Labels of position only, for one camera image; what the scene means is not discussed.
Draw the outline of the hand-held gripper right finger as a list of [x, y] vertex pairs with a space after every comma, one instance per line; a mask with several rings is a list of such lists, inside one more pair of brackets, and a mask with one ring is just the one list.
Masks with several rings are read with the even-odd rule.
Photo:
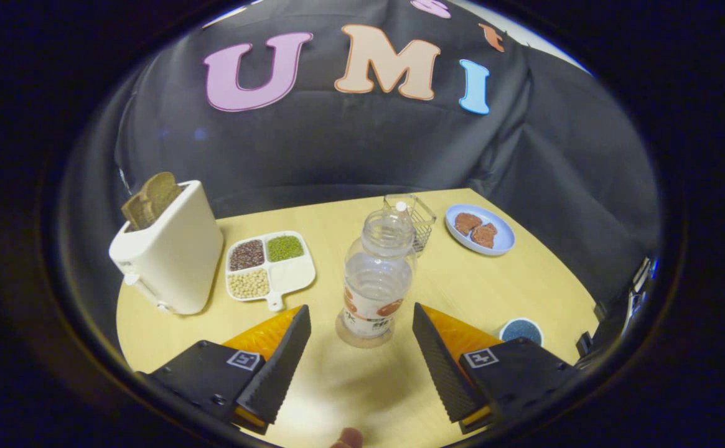
[[413, 333], [449, 420], [464, 434], [515, 425], [579, 372], [529, 338], [504, 342], [425, 304], [414, 305]]

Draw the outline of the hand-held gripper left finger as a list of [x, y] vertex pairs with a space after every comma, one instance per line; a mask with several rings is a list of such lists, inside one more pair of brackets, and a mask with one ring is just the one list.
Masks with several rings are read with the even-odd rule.
[[275, 423], [311, 336], [310, 308], [290, 309], [223, 344], [199, 340], [138, 374], [217, 421], [265, 434]]

